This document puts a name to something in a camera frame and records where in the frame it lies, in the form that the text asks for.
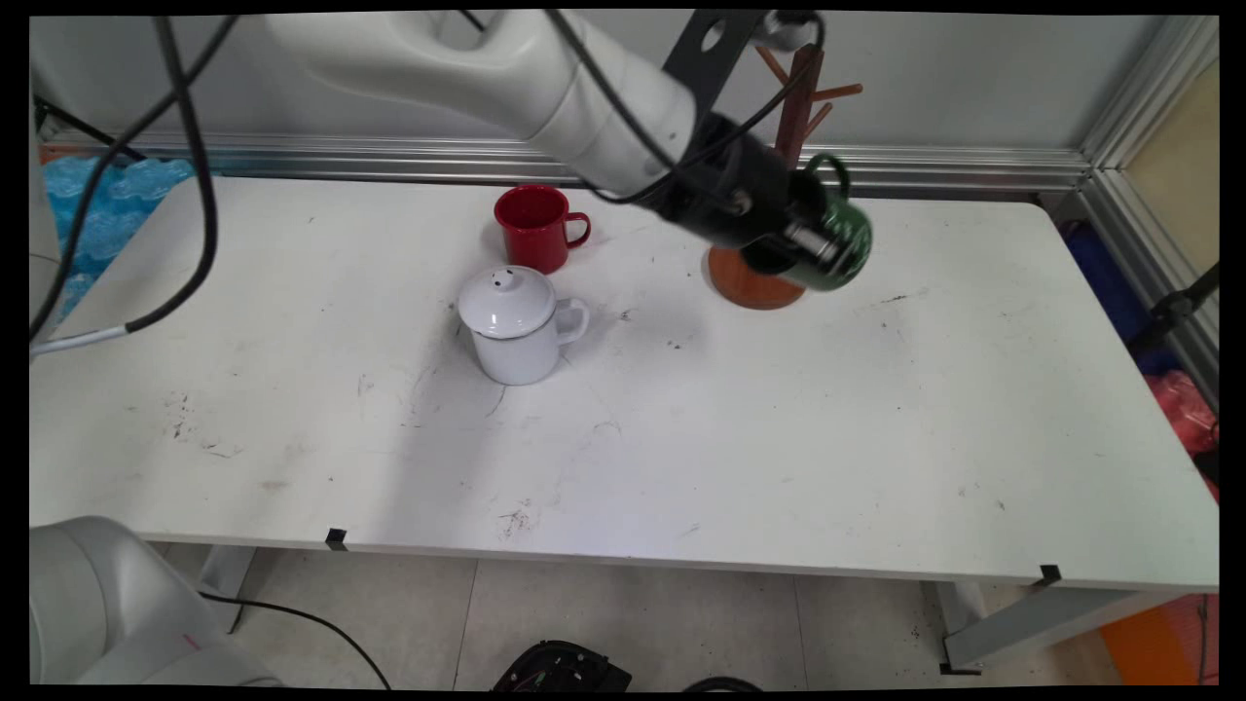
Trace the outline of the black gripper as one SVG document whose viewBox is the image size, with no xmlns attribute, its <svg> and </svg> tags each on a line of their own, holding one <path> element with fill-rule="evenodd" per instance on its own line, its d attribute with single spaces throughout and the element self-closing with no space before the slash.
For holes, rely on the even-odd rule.
<svg viewBox="0 0 1246 701">
<path fill-rule="evenodd" d="M 832 276 L 846 243 L 826 223 L 829 191 L 819 177 L 785 166 L 751 134 L 694 166 L 689 186 L 667 176 L 654 210 L 673 225 L 731 252 L 765 276 Z"/>
</svg>

